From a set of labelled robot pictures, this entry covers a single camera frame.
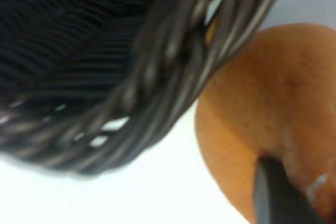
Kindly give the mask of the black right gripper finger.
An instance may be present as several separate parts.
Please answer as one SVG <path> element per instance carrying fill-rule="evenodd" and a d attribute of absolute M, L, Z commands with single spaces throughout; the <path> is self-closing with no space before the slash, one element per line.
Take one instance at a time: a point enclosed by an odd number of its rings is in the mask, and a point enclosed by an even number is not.
<path fill-rule="evenodd" d="M 282 164 L 270 157 L 256 163 L 253 202 L 259 224 L 324 223 L 289 181 Z"/>

